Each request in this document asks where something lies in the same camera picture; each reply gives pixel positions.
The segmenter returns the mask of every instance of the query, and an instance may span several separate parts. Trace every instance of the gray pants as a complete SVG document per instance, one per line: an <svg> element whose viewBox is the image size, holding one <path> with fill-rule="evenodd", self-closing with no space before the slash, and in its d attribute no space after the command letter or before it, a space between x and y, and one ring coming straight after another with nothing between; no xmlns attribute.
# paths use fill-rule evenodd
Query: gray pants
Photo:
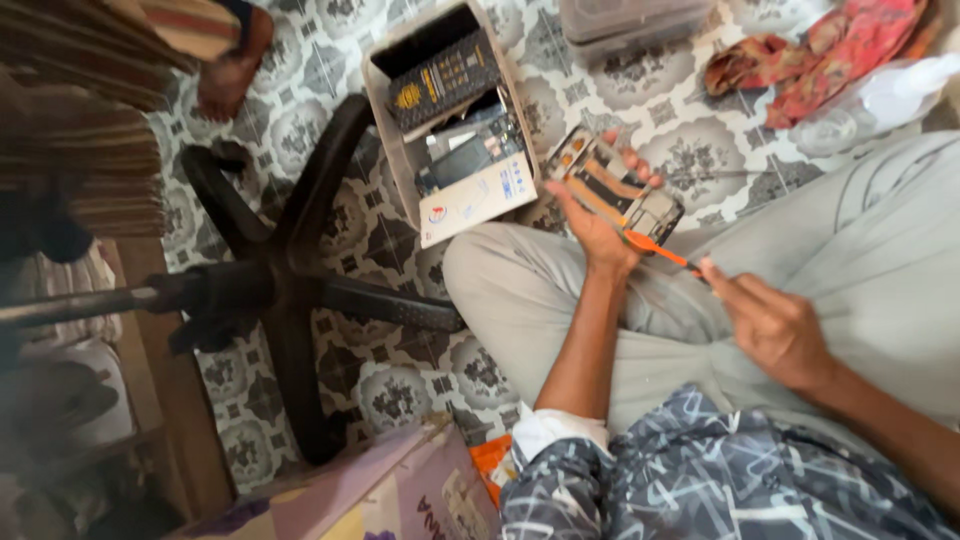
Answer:
<svg viewBox="0 0 960 540"><path fill-rule="evenodd" d="M668 248L710 253L809 298L830 351L905 404L960 418L960 133L879 150L710 237ZM532 404L564 343L585 275L579 244L516 225L460 234L447 290L520 397ZM733 343L708 287L662 260L631 277L616 343L610 426L624 430L687 381L719 406L859 441L770 380Z"/></svg>

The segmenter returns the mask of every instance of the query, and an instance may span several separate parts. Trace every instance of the orange pry tool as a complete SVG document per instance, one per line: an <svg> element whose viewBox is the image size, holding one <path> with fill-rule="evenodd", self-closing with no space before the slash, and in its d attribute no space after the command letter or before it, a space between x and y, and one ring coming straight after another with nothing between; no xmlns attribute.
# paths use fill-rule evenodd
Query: orange pry tool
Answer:
<svg viewBox="0 0 960 540"><path fill-rule="evenodd" d="M635 231L624 231L623 239L635 249L640 251L652 251L658 255L662 255L670 259L673 262L676 262L677 264L680 264L683 268L689 270L690 273L693 274L694 278L704 283L707 282L707 280L704 279L704 273L696 264L686 260L683 257L680 257L672 251L661 248L650 236L647 236L646 234L640 234Z"/></svg>

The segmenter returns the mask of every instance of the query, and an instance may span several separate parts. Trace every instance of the floral tile pattern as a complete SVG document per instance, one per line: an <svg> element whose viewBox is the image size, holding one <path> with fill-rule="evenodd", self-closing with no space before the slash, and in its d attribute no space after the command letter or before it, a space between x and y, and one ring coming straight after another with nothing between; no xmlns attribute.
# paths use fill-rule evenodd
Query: floral tile pattern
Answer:
<svg viewBox="0 0 960 540"><path fill-rule="evenodd" d="M362 91L364 51L390 27L435 3L254 1L273 15L276 36L238 117L227 124L200 118L193 112L197 81L183 77L168 92L167 110L150 118L163 158L164 247L171 271L231 257L183 176L182 148L241 143L251 166L234 184L264 221L275 222L332 111L348 93ZM590 69L573 61L556 0L480 1L515 65L538 158L577 124L598 132L620 128L619 142L638 147L665 176L667 189L684 200L681 229L732 221L878 144L921 129L907 126L849 152L813 158L785 133L762 127L772 89L720 97L704 92L702 74L715 51L757 32L795 37L830 0L720 0L697 35ZM951 127L957 127L953 110L923 125ZM446 297L446 246L420 248L373 130L354 153L333 215L318 232L328 268ZM566 233L561 213L546 198L519 212L517 221ZM313 328L324 410L346 419L352 447L431 410L450 411L470 444L502 434L518 418L516 392L468 331L420 331L327 309L315 312ZM239 491L301 467L262 330L252 327L227 351L197 354L197 360Z"/></svg>

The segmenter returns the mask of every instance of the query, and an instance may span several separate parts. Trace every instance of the foot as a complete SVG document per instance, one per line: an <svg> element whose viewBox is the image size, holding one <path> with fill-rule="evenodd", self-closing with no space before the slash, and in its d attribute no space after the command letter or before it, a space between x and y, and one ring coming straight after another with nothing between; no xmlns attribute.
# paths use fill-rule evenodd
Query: foot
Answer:
<svg viewBox="0 0 960 540"><path fill-rule="evenodd" d="M273 38L274 20L263 9L254 7L246 46L225 53L201 69L197 109L203 117L216 122L236 117Z"/></svg>

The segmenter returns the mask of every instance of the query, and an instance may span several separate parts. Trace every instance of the patterned shirt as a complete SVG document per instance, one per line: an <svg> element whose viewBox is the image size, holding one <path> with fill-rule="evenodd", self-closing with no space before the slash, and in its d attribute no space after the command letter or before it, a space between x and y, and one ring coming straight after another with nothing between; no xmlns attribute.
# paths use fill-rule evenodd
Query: patterned shirt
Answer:
<svg viewBox="0 0 960 540"><path fill-rule="evenodd" d="M568 436L529 456L515 440L505 540L960 540L891 462L759 411L722 413L692 384L608 453L594 440Z"/></svg>

